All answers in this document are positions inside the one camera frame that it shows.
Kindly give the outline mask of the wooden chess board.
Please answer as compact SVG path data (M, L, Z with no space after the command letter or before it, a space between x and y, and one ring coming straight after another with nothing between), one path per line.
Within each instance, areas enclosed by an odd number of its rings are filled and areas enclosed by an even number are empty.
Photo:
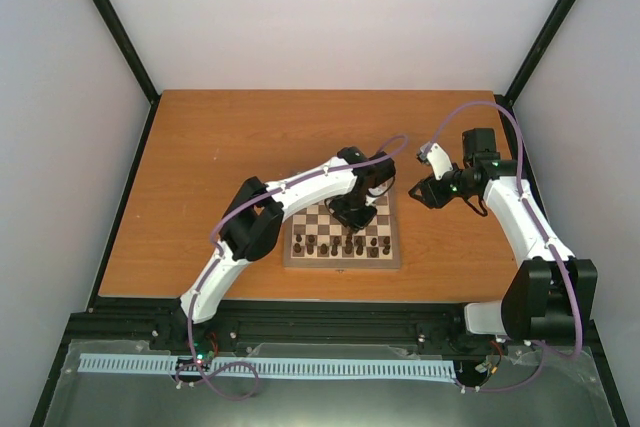
M400 269L394 183L390 179L374 189L376 216L359 231L351 231L336 220L329 211L328 200L293 214L281 230L283 264L337 271Z

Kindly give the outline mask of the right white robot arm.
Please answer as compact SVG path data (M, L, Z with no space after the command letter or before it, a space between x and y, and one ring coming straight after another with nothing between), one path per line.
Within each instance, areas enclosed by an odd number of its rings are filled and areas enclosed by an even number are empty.
M492 129L467 130L462 142L461 165L435 142L422 146L417 158L432 173L409 195L430 209L476 198L473 211L493 214L512 249L518 270L509 288L499 301L464 306L467 331L519 341L581 342L598 278L594 263L577 258L556 236L532 199L518 161L498 152Z

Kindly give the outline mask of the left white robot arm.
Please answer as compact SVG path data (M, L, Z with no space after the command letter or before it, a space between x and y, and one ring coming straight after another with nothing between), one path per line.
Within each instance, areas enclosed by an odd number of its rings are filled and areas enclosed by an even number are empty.
M206 342L206 321L214 317L243 270L274 249L289 217L327 200L339 224L359 231L377 214L372 191L395 173L390 154L379 151L368 158L358 148L347 147L320 166L287 179L268 183L247 179L211 234L210 259L180 297L184 315L173 326L174 339L190 350Z

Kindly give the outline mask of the dark chess piece cluster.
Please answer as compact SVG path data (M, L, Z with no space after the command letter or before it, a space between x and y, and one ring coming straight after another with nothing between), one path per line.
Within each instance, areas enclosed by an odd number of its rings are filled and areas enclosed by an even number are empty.
M361 231L356 234L294 234L287 253L295 259L385 260L396 254L390 232Z

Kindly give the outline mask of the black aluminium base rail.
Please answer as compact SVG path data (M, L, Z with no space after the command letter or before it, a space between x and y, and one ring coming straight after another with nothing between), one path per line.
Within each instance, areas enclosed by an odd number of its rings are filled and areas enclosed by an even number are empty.
M495 350L489 336L465 332L455 303L225 300L211 320L189 328L175 300L100 297L70 316L63 339L143 340L154 350L239 356L266 343L385 345L452 359Z

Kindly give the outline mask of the right black frame post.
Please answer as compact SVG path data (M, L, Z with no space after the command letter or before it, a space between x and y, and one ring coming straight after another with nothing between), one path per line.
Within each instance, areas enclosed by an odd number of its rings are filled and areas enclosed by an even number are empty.
M513 107L524 91L528 81L541 62L545 52L559 32L564 21L571 12L577 0L556 0L553 8L543 23L538 35L527 52L522 64L510 83L504 100L509 107Z

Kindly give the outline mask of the black frame post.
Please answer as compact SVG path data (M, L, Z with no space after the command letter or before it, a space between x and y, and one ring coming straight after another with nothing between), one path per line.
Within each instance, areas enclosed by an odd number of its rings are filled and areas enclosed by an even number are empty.
M144 97L151 107L156 106L161 95L158 93L133 42L128 35L111 0L91 0L104 25L116 43L129 70L133 74Z
M541 62L545 52L559 32L564 21L571 12L577 0L556 0L553 8L543 23L538 35L527 52L522 64L510 83L504 100L509 107L513 107L524 91L528 81Z

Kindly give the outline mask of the left black frame post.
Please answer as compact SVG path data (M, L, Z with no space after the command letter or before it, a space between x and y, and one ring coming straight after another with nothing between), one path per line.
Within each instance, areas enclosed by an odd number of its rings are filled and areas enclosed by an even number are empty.
M104 25L116 43L129 70L133 74L144 97L151 107L156 106L161 95L158 93L133 42L128 35L111 0L91 0Z

